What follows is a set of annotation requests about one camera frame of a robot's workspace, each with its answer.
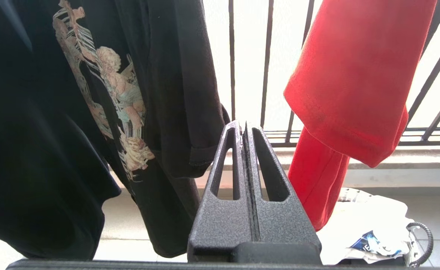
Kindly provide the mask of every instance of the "white cloth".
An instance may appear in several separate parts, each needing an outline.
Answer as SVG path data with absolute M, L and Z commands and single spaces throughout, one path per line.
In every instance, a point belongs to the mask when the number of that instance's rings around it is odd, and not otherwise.
M 362 258 L 368 263 L 408 253 L 407 205 L 352 188 L 342 188 L 328 223 L 317 232 L 322 243 L 324 265 L 345 258 Z M 353 245 L 362 249 L 351 248 Z

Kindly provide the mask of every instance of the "graphic print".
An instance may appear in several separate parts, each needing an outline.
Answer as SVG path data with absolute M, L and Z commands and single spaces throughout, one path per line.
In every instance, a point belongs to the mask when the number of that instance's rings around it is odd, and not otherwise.
M 95 49 L 90 30 L 77 23 L 78 19 L 85 17 L 83 7 L 73 9 L 67 0 L 60 0 L 59 6 L 61 9 L 53 17 L 57 40 L 95 122 L 107 138 L 113 139 L 105 111 L 92 99 L 87 81 L 80 69 L 81 63 L 86 63 L 90 73 L 107 89 L 119 120 L 117 128 L 123 148 L 119 150 L 119 156 L 127 177 L 134 181 L 133 171 L 146 169 L 147 161 L 155 156 L 141 136 L 145 121 L 145 105 L 131 58 L 126 55 L 129 64 L 120 71 L 119 54 L 105 46 Z

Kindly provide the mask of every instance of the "metal railing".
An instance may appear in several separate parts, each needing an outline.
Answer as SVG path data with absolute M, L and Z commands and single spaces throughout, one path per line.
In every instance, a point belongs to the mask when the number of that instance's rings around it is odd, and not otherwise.
M 233 27 L 233 3 L 234 0 L 229 0 L 229 29 L 230 29 L 230 87 L 231 87 L 231 102 L 232 102 L 232 120 L 235 120 L 235 32 Z M 265 123 L 265 111 L 266 111 L 266 90 L 268 85 L 268 66 L 270 62 L 270 46 L 272 41 L 272 25 L 273 25 L 273 5 L 274 0 L 268 1 L 268 20 L 266 25 L 266 47 L 265 47 L 265 64 L 263 67 L 263 91 L 262 91 L 262 107 L 260 114 L 260 126 L 263 128 Z M 302 46 L 305 43 L 305 39 L 307 37 L 308 31 L 310 29 L 311 20 L 313 17 L 314 10 L 314 0 L 308 0 L 308 8 L 307 15 L 305 21 L 305 29 L 304 36 L 302 39 Z M 436 32 L 438 26 L 440 24 L 440 0 L 437 1 L 436 8 L 434 11 L 434 15 L 431 21 L 431 25 L 429 27 L 429 31 L 427 34 L 427 38 L 424 45 L 425 52 L 426 47 L 428 46 L 431 38 Z M 413 116 L 417 112 L 420 104 L 424 100 L 426 94 L 431 88 L 434 80 L 438 76 L 440 72 L 440 58 L 437 63 L 434 65 L 433 70 L 431 71 L 429 77 L 426 79 L 422 89 L 419 94 L 415 98 L 415 101 L 412 107 L 409 110 L 409 120 L 408 123 L 412 120 Z M 272 142 L 273 147 L 295 147 L 296 142 L 291 142 L 294 138 L 299 138 L 301 130 L 292 130 L 294 120 L 293 111 L 290 112 L 290 118 L 288 122 L 287 130 L 265 130 L 268 138 L 273 141 L 283 140 L 283 142 Z M 433 137 L 440 136 L 440 134 L 434 134 L 434 132 L 440 133 L 440 127 L 438 127 L 440 123 L 440 111 L 438 111 L 436 117 L 431 122 L 428 127 L 411 127 L 406 128 L 402 139 L 400 140 L 400 146 L 440 146 L 439 140 L 430 140 Z M 408 137 L 421 137 L 418 141 L 408 141 Z

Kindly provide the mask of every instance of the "red garment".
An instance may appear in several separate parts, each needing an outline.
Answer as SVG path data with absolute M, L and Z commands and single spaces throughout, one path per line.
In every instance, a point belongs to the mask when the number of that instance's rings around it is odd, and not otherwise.
M 331 215 L 348 157 L 374 167 L 395 150 L 435 4 L 323 0 L 284 92 L 305 125 L 289 178 L 315 229 Z

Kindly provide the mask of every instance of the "hanging clothes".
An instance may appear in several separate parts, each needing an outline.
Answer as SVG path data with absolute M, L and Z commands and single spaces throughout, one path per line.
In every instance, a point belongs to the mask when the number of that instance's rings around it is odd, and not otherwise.
M 395 150 L 435 4 L 322 2 L 284 92 L 304 123 L 289 179 L 315 229 L 333 211 L 349 157 L 375 167 Z
M 199 204 L 193 178 L 210 165 L 230 121 L 201 2 L 15 2 L 33 51 L 64 54 L 76 82 L 64 87 L 87 103 L 155 251 L 185 253 Z M 38 63 L 52 66 L 47 57 Z
M 77 125 L 55 98 L 78 91 L 51 92 L 61 81 L 43 80 L 47 69 L 0 8 L 0 239 L 28 258 L 89 260 L 102 203 L 120 190 L 80 128 L 95 127 L 92 117 Z

